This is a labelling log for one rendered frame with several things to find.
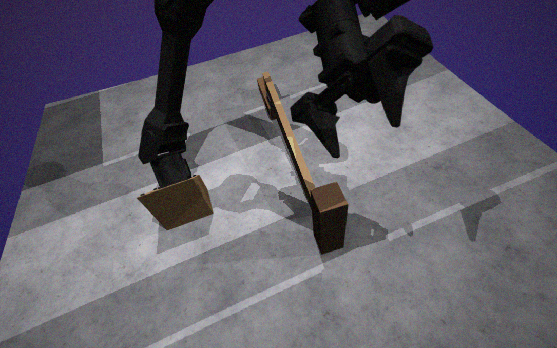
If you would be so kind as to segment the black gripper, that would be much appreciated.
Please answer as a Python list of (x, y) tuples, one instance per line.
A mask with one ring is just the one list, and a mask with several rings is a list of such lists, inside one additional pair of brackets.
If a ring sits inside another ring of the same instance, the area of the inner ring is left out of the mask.
[[(370, 56), (366, 48), (373, 52)], [(314, 56), (322, 60), (319, 82), (327, 88), (299, 98), (290, 108), (292, 121), (306, 124), (329, 154), (339, 158), (336, 122), (340, 116), (335, 116), (335, 101), (372, 76), (391, 126), (399, 127), (408, 77), (432, 50), (429, 32), (401, 15), (392, 17), (371, 37), (362, 34), (353, 20), (330, 24), (313, 48)]]

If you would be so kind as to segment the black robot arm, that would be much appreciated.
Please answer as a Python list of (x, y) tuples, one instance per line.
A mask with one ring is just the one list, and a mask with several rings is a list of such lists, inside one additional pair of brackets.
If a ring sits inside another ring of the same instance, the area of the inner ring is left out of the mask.
[[(137, 157), (143, 164), (150, 163), (160, 186), (158, 189), (191, 178), (188, 163), (181, 155), (186, 152), (188, 122), (184, 121), (180, 109), (191, 39), (201, 28), (206, 9), (213, 1), (154, 0), (155, 15), (162, 31), (157, 91), (155, 106), (144, 119)], [(363, 17), (371, 13), (378, 20), (408, 1), (317, 0), (312, 6), (308, 5), (299, 21), (310, 33), (315, 31), (318, 40), (321, 32), (332, 23), (342, 20), (359, 23), (356, 3)], [(357, 103), (381, 101), (372, 76), (346, 95)]]

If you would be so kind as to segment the long wooden rail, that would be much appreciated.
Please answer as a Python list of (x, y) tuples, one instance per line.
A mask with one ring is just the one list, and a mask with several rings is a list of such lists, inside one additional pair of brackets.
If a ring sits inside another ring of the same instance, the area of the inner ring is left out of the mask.
[(263, 73), (263, 80), (264, 80), (264, 83), (265, 83), (266, 92), (268, 92), (268, 96), (270, 97), (272, 108), (273, 108), (274, 114), (277, 118), (279, 128), (281, 129), (282, 136), (285, 140), (285, 144), (287, 145), (287, 148), (288, 148), (289, 153), (291, 155), (291, 158), (293, 160), (294, 166), (296, 168), (298, 177), (301, 181), (301, 185), (302, 185), (303, 190), (305, 192), (306, 198), (308, 199), (308, 203), (309, 203), (309, 205), (312, 209), (310, 189), (315, 188), (315, 185), (314, 185), (313, 180), (311, 178), (311, 175), (309, 173), (308, 167), (306, 166), (303, 155), (302, 155), (302, 153), (299, 149), (299, 146), (297, 144), (297, 141), (295, 139), (295, 136), (293, 134), (291, 126), (288, 122), (288, 119), (285, 116), (285, 112), (282, 108), (281, 102), (279, 100), (279, 96), (278, 96), (277, 91), (274, 87), (274, 84), (272, 82), (271, 76), (269, 75), (269, 72)]

